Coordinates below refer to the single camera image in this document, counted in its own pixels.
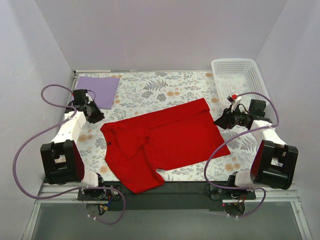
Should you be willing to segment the white plastic basket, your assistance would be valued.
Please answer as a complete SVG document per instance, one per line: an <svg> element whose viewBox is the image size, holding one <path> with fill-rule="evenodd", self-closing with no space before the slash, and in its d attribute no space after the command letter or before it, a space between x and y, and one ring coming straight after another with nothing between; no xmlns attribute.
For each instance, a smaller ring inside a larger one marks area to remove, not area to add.
<svg viewBox="0 0 320 240"><path fill-rule="evenodd" d="M228 107L230 94L260 93L269 97L256 62L250 58L221 58L211 62L220 103Z"/></svg>

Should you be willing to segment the red t shirt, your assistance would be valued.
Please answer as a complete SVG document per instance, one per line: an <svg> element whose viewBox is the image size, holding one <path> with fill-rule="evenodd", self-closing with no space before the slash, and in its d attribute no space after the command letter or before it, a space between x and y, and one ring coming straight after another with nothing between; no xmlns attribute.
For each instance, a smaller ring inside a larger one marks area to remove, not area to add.
<svg viewBox="0 0 320 240"><path fill-rule="evenodd" d="M157 170L173 170L209 159L224 139L204 98L101 127L105 161L135 194L162 186Z"/></svg>

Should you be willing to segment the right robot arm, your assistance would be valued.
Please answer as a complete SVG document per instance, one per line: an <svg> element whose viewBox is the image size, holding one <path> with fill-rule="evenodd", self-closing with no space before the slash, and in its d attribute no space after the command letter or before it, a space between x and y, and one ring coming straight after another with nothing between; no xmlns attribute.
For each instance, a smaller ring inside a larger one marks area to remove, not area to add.
<svg viewBox="0 0 320 240"><path fill-rule="evenodd" d="M248 130L265 128L252 133L259 148L251 169L230 175L225 192L230 198L237 199L246 194L245 188L289 189L296 168L298 149L286 144L271 128L272 121L265 117L265 101L252 99L249 109L240 110L241 105L234 100L214 124L224 130L235 126Z"/></svg>

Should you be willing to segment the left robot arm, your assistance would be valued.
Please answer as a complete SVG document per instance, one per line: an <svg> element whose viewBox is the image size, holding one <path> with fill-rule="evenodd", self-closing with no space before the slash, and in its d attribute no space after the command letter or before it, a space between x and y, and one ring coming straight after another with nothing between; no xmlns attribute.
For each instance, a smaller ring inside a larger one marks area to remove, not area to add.
<svg viewBox="0 0 320 240"><path fill-rule="evenodd" d="M105 117L87 89L76 89L72 95L58 133L51 142L40 147L45 180L51 185L89 187L83 189L83 193L101 200L107 193L103 177L85 168L77 141L86 123L95 124Z"/></svg>

